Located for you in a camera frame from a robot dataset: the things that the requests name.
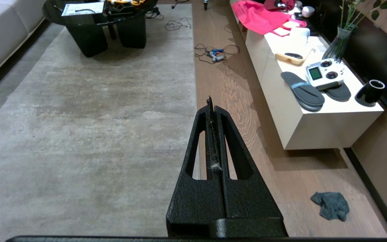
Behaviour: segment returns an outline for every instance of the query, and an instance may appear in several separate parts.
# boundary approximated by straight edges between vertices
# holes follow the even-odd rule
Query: black baseboard
[[[344,148],[344,151],[346,152],[347,156],[353,164],[353,167],[355,167],[355,170],[358,172],[368,191],[370,192],[371,197],[373,198],[374,202],[376,203],[377,207],[379,208],[387,223],[387,206],[383,202],[383,199],[381,198],[376,188],[374,187],[373,182],[371,182],[370,178],[368,177],[367,173],[365,172],[352,148]]]

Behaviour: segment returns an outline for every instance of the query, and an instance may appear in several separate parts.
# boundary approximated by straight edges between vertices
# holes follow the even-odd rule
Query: gray rag
[[[346,221],[349,205],[341,193],[316,192],[310,199],[320,206],[320,215],[324,218]]]

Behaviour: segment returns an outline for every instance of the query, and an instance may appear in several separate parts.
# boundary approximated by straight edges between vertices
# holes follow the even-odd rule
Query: black table leg
[[[124,47],[142,49],[146,46],[146,16],[125,20],[116,26]]]
[[[67,26],[67,29],[86,57],[104,52],[109,47],[102,26]]]
[[[114,32],[114,27],[112,25],[109,25],[109,32],[110,32],[110,37],[112,40],[116,39],[116,32]]]

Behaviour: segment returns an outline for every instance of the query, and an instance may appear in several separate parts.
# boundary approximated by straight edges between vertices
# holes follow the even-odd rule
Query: vase
[[[355,100],[364,106],[374,107],[383,94],[385,84],[378,80],[367,82],[356,94]]]
[[[340,63],[354,29],[355,28],[350,28],[350,30],[346,30],[338,27],[337,36],[325,51],[322,60],[332,58],[335,59],[337,63]]]

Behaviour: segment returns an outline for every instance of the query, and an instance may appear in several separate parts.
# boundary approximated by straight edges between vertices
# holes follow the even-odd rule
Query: white sofa
[[[46,0],[0,0],[0,67],[43,20]]]

